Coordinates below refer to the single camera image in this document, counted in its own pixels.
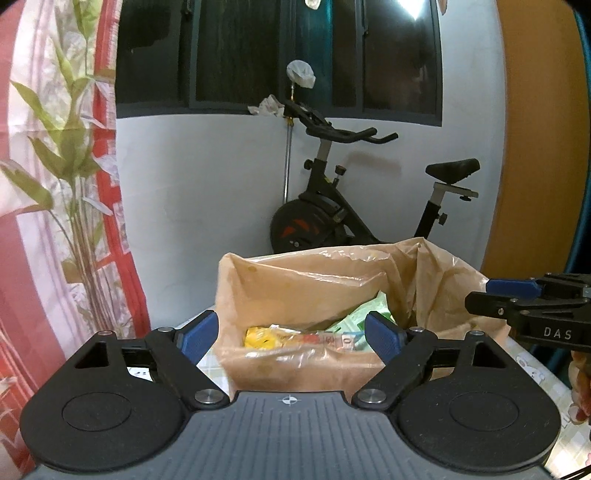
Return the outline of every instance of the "exercise bike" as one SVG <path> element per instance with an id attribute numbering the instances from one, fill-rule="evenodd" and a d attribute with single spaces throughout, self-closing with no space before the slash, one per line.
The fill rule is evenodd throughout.
<path id="1" fill-rule="evenodd" d="M 325 171 L 332 142 L 386 144 L 396 140 L 398 134 L 377 138 L 378 131 L 373 127 L 360 132 L 335 128 L 320 112 L 290 100 L 285 101 L 285 116 L 299 118 L 306 128 L 306 134 L 320 139 L 320 147 L 314 160 L 304 162 L 304 168 L 310 170 L 306 191 L 298 199 L 282 205 L 273 215 L 273 252 L 279 254 L 319 247 L 386 243 L 372 234 L 338 191 L 337 186 L 346 168 L 337 165 L 334 180 L 328 179 Z M 467 202 L 478 198 L 478 192 L 454 185 L 478 170 L 480 163 L 475 158 L 427 166 L 425 172 L 439 181 L 433 185 L 433 194 L 425 206 L 414 236 L 427 238 L 435 221 L 440 225 L 445 224 L 447 215 L 439 213 L 445 192 L 459 195 Z"/>

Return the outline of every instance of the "brown paper bag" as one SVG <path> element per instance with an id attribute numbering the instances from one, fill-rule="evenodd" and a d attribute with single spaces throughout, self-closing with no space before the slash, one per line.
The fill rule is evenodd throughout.
<path id="1" fill-rule="evenodd" d="M 441 338 L 484 330 L 504 343 L 503 320 L 474 317 L 464 299 L 487 278 L 449 252 L 414 238 L 391 245 L 331 247 L 219 264 L 214 352 L 236 390 L 344 390 L 347 398 L 384 365 L 373 352 L 318 345 L 270 351 L 243 347 L 246 329 L 278 324 L 326 327 L 383 291 L 398 325 L 425 327 Z"/>

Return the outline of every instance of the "black saddle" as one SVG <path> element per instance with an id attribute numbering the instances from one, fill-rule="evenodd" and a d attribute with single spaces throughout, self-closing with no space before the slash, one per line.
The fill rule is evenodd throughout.
<path id="1" fill-rule="evenodd" d="M 468 158 L 466 160 L 427 165 L 425 173 L 443 183 L 453 185 L 454 183 L 469 177 L 478 170 L 480 170 L 480 162 L 475 158 Z"/>

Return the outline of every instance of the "metal bolt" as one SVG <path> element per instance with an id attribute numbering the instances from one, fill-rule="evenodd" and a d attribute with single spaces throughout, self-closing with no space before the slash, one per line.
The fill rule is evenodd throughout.
<path id="1" fill-rule="evenodd" d="M 359 401 L 375 405 L 386 401 L 386 394 L 377 388 L 366 388 L 357 394 Z"/>
<path id="2" fill-rule="evenodd" d="M 205 405 L 214 405 L 220 403 L 224 398 L 224 394 L 220 390 L 214 388 L 206 388 L 195 393 L 195 400 Z"/>

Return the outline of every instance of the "dark window pane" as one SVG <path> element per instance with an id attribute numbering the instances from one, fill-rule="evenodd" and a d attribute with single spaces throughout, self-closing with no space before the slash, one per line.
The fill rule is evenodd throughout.
<path id="1" fill-rule="evenodd" d="M 296 99 L 319 109 L 355 106 L 355 0 L 322 0 L 318 10 L 297 0 L 295 14 L 295 58 L 316 76 Z"/>
<path id="2" fill-rule="evenodd" d="M 197 100 L 258 105 L 278 94 L 279 0 L 202 0 Z"/>
<path id="3" fill-rule="evenodd" d="M 181 0 L 124 0 L 117 46 L 118 103 L 180 100 Z"/>
<path id="4" fill-rule="evenodd" d="M 365 0 L 363 107 L 436 113 L 430 0 Z"/>

